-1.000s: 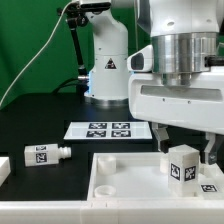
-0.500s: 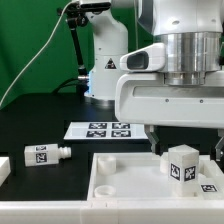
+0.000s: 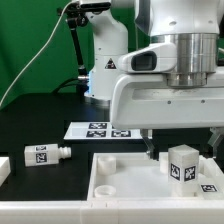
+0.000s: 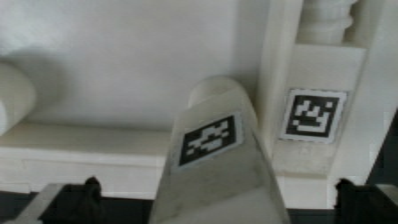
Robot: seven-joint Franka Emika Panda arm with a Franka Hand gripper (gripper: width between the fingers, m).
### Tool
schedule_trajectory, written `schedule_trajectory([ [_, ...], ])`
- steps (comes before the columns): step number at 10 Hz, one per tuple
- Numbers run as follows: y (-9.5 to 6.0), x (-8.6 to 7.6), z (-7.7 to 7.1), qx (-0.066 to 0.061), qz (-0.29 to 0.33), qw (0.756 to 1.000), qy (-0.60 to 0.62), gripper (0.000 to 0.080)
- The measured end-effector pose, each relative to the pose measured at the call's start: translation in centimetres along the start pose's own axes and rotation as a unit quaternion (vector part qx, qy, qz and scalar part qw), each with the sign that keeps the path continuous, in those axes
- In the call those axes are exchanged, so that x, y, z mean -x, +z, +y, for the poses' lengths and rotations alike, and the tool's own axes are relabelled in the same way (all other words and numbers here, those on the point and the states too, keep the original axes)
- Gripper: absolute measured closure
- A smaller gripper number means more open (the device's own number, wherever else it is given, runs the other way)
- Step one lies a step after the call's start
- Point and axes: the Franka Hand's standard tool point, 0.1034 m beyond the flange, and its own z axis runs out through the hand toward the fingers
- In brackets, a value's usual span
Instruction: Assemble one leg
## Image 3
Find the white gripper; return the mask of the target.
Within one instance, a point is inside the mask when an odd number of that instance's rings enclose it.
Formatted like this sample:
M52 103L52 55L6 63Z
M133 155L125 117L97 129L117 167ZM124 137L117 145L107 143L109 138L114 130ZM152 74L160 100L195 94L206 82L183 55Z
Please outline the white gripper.
M154 158L148 129L224 126L224 67L211 44L153 43L119 59L110 106L117 129L141 129Z

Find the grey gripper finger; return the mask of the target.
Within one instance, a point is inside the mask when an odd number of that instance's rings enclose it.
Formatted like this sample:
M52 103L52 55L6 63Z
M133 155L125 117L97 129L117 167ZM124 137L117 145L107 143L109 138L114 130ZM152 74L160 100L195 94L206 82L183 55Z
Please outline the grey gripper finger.
M218 146L224 139L224 127L212 127L210 129L212 133L210 139L208 140L209 149L213 157L217 156Z

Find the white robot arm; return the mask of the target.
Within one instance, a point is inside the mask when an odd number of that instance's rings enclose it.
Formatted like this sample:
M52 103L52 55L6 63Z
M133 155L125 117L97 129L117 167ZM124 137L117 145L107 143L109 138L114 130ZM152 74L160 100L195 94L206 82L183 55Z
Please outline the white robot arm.
M224 0L135 0L150 44L119 59L110 122L117 129L204 128L224 135L224 67L217 65Z

